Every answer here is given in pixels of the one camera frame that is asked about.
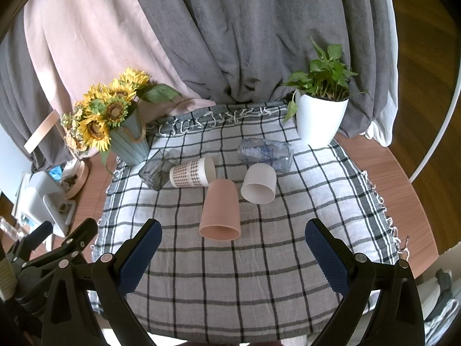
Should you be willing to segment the clear blue-printed plastic cup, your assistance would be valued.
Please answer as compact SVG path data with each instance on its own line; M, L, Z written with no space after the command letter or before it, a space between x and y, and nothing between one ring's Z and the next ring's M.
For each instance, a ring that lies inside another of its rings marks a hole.
M276 172L288 173L294 148L291 144L261 138L243 138L237 149L238 159L246 165L265 163Z

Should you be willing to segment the pink cup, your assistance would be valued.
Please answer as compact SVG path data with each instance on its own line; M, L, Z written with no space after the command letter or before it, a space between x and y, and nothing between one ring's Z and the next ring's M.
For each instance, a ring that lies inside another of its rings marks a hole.
M234 182L214 180L206 192L199 224L200 235L209 240L236 240L241 236L239 197Z

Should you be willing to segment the white frosted cup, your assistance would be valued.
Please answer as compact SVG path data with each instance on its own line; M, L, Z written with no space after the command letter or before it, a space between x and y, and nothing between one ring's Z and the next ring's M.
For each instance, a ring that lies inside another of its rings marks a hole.
M265 205L275 199L276 186L275 170L265 163L257 163L247 170L241 186L241 196L247 202Z

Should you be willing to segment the dark clear glass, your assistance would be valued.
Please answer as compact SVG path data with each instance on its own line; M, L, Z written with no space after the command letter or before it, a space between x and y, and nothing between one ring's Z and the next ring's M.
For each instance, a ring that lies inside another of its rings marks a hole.
M169 181L169 172L178 164L177 151L162 148L148 159L138 175L148 188L160 191Z

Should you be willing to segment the white tablet stand device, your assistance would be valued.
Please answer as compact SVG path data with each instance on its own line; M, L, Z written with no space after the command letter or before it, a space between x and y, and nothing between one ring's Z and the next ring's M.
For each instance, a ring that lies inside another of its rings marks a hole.
M12 215L18 221L28 219L32 227L49 221L53 234L64 238L69 233L76 207L77 203L67 199L66 192L49 173L23 172Z

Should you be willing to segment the teal ribbed vase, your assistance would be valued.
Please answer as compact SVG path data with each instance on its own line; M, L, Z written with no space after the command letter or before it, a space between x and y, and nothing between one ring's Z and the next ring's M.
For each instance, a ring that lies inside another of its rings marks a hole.
M129 166L137 166L148 157L150 148L146 125L135 109L121 125L109 133L111 151Z

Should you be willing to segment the checked grey tablecloth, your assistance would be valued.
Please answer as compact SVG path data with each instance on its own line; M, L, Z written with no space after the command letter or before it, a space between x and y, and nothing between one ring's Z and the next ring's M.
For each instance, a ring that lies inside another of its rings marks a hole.
M398 252L383 201L337 141L313 149L286 120L281 102L215 106L148 126L153 152L186 163L210 156L217 176L241 185L243 138L283 141L294 149L267 205L241 201L241 236L213 241L199 234L205 190L149 189L138 166L121 163L110 184L92 252L115 252L147 219L163 229L159 249L127 300L146 330L187 341L275 341L320 331L340 302L305 242L318 218L353 252L392 264Z

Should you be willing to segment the sunflower bouquet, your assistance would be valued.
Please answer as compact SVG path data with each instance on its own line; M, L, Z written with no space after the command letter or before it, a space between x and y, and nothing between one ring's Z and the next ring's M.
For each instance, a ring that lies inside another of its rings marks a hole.
M60 122L71 136L69 146L78 154L95 149L105 163L112 152L110 131L135 109L141 116L143 101L157 106L177 98L182 95L174 88L152 81L145 71L127 67L111 83L91 85L83 99L74 103L73 111L61 115Z

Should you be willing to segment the white ribbed plant pot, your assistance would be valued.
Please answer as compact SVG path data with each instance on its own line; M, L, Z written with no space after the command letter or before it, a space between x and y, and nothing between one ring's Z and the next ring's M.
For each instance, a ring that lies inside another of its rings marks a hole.
M295 114L296 128L301 141L311 148L323 148L330 144L341 125L346 108L345 101L330 101L294 92L298 107Z

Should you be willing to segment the green pothos plant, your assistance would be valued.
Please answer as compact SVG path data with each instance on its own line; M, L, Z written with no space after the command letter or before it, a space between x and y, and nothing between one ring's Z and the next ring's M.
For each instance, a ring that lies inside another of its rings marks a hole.
M369 94L366 88L354 94L350 92L349 78L358 74L341 61L341 44L331 44L327 46L327 50L323 50L312 36L309 39L317 58L309 63L309 72L291 73L284 86L292 87L312 98L333 102L346 101L354 95Z

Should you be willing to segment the pink curtain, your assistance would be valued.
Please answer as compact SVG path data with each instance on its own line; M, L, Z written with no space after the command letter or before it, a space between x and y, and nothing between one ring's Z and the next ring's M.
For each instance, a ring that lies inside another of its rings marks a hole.
M57 112L69 112L91 85L108 84L127 67L180 94L159 105L141 102L147 123L215 104L180 79L137 0L29 0L23 22L37 79Z

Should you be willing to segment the grey curtain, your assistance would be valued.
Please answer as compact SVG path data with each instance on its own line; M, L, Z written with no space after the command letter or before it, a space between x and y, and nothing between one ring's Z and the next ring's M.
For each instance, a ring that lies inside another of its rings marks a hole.
M357 72L340 132L387 146L398 110L398 40L392 0L137 0L180 79L215 104L282 98L317 45L341 44ZM1 128L18 149L49 104L31 62L25 6L1 41Z

